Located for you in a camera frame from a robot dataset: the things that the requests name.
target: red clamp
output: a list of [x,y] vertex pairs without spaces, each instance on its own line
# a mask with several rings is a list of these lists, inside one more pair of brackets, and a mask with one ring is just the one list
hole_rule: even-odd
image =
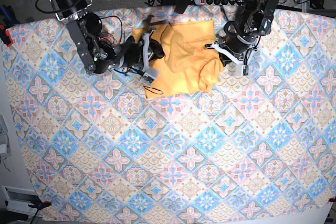
[[0,39],[7,45],[7,47],[10,47],[13,44],[11,35],[9,34],[9,31],[5,29],[4,25],[0,25]]

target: power strip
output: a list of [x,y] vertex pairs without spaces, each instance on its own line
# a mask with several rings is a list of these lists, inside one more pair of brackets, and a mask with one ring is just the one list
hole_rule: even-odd
[[195,0],[195,5],[234,5],[234,0]]

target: table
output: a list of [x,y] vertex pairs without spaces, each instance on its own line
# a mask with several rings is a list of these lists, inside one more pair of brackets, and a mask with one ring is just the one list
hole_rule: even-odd
[[[148,14],[171,23],[236,7],[116,9],[125,36]],[[105,19],[116,39],[118,20]],[[138,80],[88,76],[55,19],[2,45],[14,125],[45,220],[217,223],[322,208],[336,194],[336,36],[331,18],[277,10],[251,76],[220,73],[210,93],[147,100]]]

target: patterned tablecloth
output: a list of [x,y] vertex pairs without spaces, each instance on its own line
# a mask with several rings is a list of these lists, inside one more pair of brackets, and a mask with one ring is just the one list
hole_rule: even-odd
[[[228,19],[236,9],[227,7]],[[219,7],[117,9],[125,35],[154,21],[213,19]],[[118,20],[104,26],[118,40]],[[213,223],[321,208],[336,194],[336,28],[276,11],[252,74],[220,73],[210,93],[147,100],[138,80],[88,76],[55,19],[10,29],[2,45],[22,155],[46,220]]]

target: yellow cloth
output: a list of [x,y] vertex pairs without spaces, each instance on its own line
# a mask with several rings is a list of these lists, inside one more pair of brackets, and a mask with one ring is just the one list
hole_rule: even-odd
[[[155,98],[211,91],[213,83],[218,82],[218,73],[224,69],[218,52],[204,48],[205,44],[215,41],[213,21],[166,24],[155,28],[152,39],[161,44],[165,57],[150,62],[150,66],[159,71],[151,87],[163,94],[146,89],[146,96]],[[135,41],[142,33],[142,29],[132,31]]]

